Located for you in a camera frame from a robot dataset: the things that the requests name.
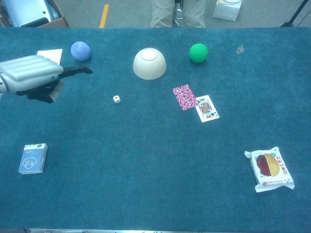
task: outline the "black tripod leg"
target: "black tripod leg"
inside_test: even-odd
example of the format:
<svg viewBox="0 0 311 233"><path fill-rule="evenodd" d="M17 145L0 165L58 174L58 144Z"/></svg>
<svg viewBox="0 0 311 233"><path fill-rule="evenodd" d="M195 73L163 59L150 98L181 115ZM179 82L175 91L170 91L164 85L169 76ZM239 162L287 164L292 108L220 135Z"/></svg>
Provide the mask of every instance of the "black tripod leg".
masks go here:
<svg viewBox="0 0 311 233"><path fill-rule="evenodd" d="M298 10L295 12L295 14L293 15L293 17L291 18L291 20L289 22L285 22L281 27L293 27L293 22L296 19L296 17L299 15L299 13L301 12L302 8L307 4L309 0L304 0L300 7L298 8Z"/></svg>

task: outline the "blue ball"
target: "blue ball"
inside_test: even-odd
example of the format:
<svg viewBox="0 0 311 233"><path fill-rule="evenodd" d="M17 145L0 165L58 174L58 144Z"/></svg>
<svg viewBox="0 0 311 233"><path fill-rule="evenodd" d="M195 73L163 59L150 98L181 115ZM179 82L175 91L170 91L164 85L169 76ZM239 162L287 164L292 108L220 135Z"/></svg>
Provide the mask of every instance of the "blue ball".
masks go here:
<svg viewBox="0 0 311 233"><path fill-rule="evenodd" d="M78 61L85 61L91 56L91 50L86 43L78 41L71 46L71 54Z"/></svg>

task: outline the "green ball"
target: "green ball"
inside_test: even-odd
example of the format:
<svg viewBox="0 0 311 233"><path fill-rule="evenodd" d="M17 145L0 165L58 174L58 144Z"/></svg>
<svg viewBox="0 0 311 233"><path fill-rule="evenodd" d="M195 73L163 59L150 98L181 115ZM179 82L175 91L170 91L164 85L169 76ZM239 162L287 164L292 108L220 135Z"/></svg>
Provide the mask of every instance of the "green ball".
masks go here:
<svg viewBox="0 0 311 233"><path fill-rule="evenodd" d="M204 44L193 45L189 50L189 58L195 63L204 62L208 55L208 49Z"/></svg>

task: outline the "white bowl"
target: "white bowl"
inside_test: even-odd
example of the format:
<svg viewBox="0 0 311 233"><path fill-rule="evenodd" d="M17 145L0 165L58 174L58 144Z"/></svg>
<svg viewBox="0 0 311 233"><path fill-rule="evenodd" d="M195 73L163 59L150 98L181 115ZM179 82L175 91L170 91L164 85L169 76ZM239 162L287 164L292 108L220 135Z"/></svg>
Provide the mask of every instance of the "white bowl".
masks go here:
<svg viewBox="0 0 311 233"><path fill-rule="evenodd" d="M153 48L139 51L133 62L133 71L141 79L153 80L160 78L166 71L163 54Z"/></svg>

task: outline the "fruit image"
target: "fruit image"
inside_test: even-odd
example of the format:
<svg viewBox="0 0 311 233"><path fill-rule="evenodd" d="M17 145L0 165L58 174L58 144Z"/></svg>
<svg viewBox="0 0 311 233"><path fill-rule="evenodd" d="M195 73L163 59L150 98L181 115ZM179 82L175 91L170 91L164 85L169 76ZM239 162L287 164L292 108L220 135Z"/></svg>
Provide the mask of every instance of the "fruit image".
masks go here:
<svg viewBox="0 0 311 233"><path fill-rule="evenodd" d="M280 166L277 160L270 154L261 154L257 158L257 166L260 169L262 175L265 176L277 176L280 172Z"/></svg>

